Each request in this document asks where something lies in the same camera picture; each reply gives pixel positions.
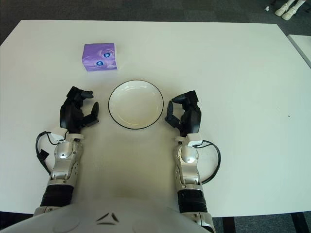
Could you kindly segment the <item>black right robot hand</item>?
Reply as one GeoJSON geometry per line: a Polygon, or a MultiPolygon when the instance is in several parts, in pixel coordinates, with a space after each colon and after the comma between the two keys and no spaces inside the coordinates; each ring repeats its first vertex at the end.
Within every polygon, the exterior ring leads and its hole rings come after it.
{"type": "Polygon", "coordinates": [[[201,123],[201,110],[198,107],[198,97],[194,90],[178,95],[171,99],[167,107],[165,121],[173,128],[177,128],[181,137],[190,133],[198,133],[201,123]],[[181,104],[184,110],[180,119],[173,115],[173,103],[181,104]]]}

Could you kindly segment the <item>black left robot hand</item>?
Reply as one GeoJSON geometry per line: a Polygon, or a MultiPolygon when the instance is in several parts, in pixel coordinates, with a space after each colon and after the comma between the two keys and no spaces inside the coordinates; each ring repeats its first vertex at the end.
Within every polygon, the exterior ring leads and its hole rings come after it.
{"type": "Polygon", "coordinates": [[[81,133],[82,128],[92,126],[99,122],[99,103],[95,102],[90,114],[84,116],[81,107],[83,101],[94,98],[92,91],[84,91],[73,86],[66,100],[60,108],[60,127],[69,133],[81,133]]]}

